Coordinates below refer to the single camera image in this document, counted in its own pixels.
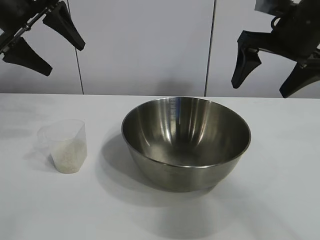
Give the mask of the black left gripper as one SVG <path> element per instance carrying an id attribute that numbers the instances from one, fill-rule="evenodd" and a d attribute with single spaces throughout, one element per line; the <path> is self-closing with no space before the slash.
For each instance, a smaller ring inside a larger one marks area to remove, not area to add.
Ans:
<path id="1" fill-rule="evenodd" d="M 63 36 L 77 50 L 82 51 L 85 41 L 76 29 L 67 5 L 59 0 L 2 0 L 0 2 L 0 53 L 9 64 L 23 66 L 49 76 L 52 67 L 20 37 L 30 31 L 43 15 L 42 22 Z"/>

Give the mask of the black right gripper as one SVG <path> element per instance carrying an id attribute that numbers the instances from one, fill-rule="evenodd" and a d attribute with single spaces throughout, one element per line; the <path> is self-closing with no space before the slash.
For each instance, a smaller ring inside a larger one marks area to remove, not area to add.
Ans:
<path id="1" fill-rule="evenodd" d="M 237 40 L 237 59 L 231 84 L 238 89 L 262 64 L 259 51 L 296 63 L 279 92 L 288 98 L 320 80 L 320 2 L 318 0 L 258 0 L 257 11 L 274 16 L 271 33 L 244 30 Z"/>

